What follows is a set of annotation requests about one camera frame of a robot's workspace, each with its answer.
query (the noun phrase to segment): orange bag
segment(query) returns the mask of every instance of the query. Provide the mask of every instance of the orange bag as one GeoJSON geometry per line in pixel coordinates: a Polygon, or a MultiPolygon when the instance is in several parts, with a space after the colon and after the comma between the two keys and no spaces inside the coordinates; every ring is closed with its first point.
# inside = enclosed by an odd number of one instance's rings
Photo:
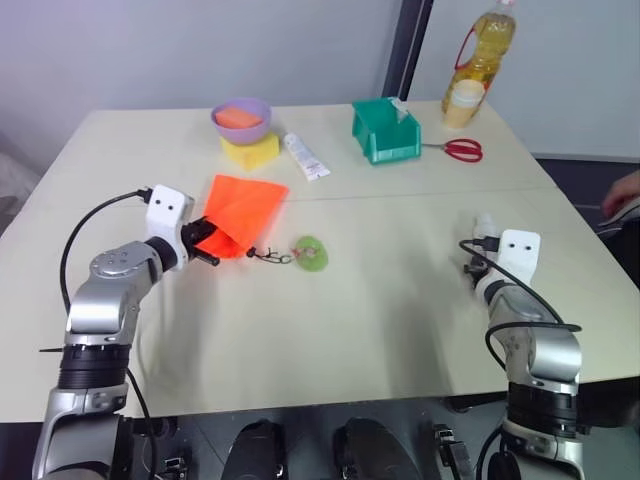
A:
{"type": "Polygon", "coordinates": [[[245,255],[288,192],[284,185],[216,175],[204,216],[218,228],[196,246],[220,258],[245,255]]]}

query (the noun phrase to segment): paper cup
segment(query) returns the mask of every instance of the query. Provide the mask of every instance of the paper cup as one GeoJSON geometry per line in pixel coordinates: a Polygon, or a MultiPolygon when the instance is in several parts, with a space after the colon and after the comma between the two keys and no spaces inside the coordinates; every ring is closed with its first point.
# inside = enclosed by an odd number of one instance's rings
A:
{"type": "Polygon", "coordinates": [[[449,128],[463,128],[484,97],[484,86],[477,80],[460,80],[453,87],[444,123],[449,128]]]}

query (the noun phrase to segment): white wall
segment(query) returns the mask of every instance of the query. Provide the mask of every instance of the white wall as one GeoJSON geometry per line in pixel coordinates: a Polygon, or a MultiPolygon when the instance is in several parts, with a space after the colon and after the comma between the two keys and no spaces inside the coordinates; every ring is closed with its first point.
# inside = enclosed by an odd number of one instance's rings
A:
{"type": "MultiPolygon", "coordinates": [[[[493,0],[435,0],[410,99],[440,99],[493,0]]],[[[640,158],[640,1],[516,0],[516,35],[488,99],[540,156],[640,158]]]]}
{"type": "Polygon", "coordinates": [[[0,151],[44,171],[96,108],[382,91],[400,0],[6,0],[0,151]]]}

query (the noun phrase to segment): cooking oil bottle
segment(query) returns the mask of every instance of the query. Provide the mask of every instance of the cooking oil bottle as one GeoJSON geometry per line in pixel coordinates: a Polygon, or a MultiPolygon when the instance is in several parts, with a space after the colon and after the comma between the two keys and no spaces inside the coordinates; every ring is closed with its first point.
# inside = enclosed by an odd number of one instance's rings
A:
{"type": "MultiPolygon", "coordinates": [[[[460,52],[458,52],[455,73],[442,100],[442,111],[444,113],[449,108],[451,92],[461,80],[480,82],[484,86],[486,95],[491,82],[500,69],[502,56],[507,53],[516,30],[516,21],[511,12],[514,1],[498,0],[495,8],[482,15],[469,30],[462,47],[460,47],[460,52]],[[472,33],[475,33],[477,37],[476,49],[469,61],[460,65],[460,55],[462,55],[464,46],[472,33]]],[[[478,108],[480,108],[480,104],[475,107],[474,113],[478,108]]]]}

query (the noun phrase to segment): green plastic bin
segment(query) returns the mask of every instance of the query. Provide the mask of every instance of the green plastic bin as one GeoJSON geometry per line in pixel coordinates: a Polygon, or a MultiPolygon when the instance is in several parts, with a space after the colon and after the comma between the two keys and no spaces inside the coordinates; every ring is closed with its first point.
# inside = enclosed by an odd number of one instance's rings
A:
{"type": "Polygon", "coordinates": [[[419,157],[420,124],[410,113],[398,121],[400,112],[390,98],[353,102],[351,133],[360,143],[371,165],[419,157]]]}

